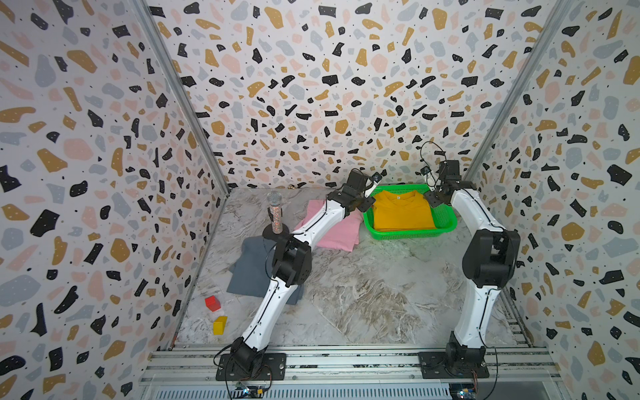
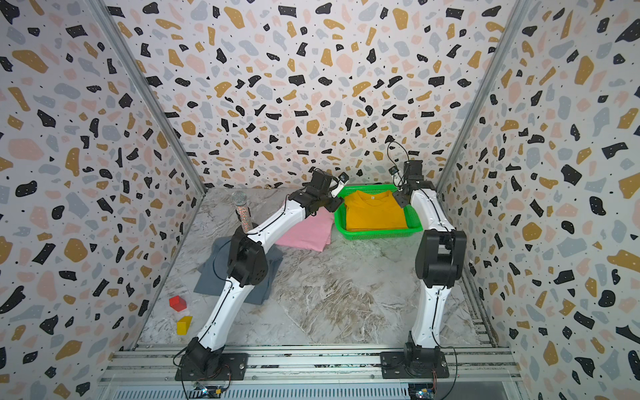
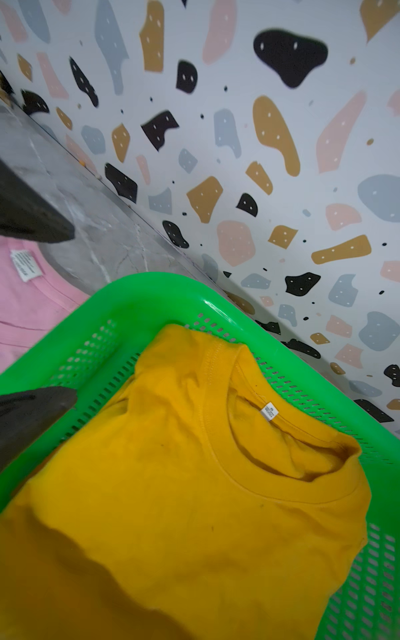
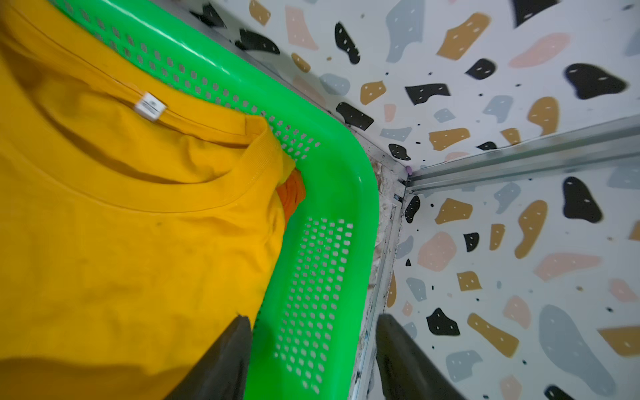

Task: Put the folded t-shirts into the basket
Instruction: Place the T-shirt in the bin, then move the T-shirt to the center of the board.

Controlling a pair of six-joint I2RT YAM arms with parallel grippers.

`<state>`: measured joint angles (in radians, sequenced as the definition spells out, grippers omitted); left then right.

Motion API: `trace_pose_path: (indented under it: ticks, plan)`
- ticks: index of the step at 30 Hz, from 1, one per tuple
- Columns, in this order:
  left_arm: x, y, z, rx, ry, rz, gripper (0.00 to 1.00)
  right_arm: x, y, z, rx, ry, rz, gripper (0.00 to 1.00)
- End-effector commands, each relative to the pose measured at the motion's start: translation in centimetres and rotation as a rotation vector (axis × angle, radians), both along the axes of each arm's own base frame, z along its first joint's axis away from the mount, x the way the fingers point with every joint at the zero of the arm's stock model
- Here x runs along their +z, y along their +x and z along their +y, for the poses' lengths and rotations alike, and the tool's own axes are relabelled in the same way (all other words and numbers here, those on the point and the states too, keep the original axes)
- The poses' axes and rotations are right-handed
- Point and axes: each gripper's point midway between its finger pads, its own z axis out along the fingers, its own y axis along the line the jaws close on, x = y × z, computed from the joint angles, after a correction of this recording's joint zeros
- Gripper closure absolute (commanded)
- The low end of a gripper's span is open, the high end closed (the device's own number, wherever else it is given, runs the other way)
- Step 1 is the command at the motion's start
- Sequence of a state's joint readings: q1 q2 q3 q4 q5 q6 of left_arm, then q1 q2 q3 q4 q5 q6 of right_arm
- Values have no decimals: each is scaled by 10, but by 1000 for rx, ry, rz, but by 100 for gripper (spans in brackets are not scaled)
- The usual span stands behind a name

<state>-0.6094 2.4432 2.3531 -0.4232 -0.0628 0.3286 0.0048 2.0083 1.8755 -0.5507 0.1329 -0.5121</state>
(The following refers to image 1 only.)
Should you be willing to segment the pink t-shirt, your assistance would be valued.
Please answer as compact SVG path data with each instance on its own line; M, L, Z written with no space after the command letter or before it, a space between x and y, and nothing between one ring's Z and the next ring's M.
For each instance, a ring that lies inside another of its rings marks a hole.
M311 220L312 217L323 208L323 204L324 201L321 199L310 200L307 205L305 218L295 227L295 229L301 228L301 226ZM333 226L319 240L318 248L342 250L351 253L354 247L359 244L359 230L362 223L362 213L355 210L343 221Z

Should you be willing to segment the yellow t-shirt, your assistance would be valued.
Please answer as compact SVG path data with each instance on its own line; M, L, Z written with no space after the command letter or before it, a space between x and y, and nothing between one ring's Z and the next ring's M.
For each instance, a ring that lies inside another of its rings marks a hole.
M373 226L377 231L398 232L436 228L428 201L417 191L382 191L374 198Z

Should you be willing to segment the grey t-shirt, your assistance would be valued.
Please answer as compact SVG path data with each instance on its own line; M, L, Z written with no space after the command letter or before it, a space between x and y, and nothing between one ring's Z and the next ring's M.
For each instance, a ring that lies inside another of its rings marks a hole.
M246 238L239 259L230 268L233 276L227 292L242 296L263 298L272 282L273 251L275 242L263 237Z

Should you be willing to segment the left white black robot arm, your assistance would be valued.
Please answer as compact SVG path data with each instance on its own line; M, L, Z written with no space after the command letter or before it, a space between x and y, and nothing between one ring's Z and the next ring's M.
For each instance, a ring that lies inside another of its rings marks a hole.
M273 329L289 298L305 283L312 271L313 250L331 228L355 210L366 212L375 203L373 191L383 179L353 169L341 188L329 193L321 208L301 228L275 243L268 290L256 315L243 334L230 346L227 365L234 365L243 375L258 376L264 365Z

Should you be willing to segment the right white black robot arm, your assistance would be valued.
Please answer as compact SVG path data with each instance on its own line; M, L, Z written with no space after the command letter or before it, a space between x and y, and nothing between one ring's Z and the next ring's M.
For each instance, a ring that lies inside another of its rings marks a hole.
M473 183L463 180L457 160L440 163L435 187L424 198L433 208L457 211L472 235L462 259L467 280L462 315L445 348L443 369L453 377L486 378L488 324L498 295L514 275L520 236L490 213Z

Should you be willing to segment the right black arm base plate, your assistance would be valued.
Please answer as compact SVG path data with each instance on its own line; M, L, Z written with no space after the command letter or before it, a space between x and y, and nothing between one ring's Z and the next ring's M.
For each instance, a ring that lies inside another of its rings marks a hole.
M485 353L485 348L467 349L460 354L421 352L418 353L418 363L423 379L488 378Z

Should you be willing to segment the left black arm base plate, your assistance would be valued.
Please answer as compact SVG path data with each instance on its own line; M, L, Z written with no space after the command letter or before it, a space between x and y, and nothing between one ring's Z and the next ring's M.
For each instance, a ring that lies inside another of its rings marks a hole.
M216 380L240 381L262 380L283 381L287 369L286 353L261 353L257 356L224 354L218 362Z

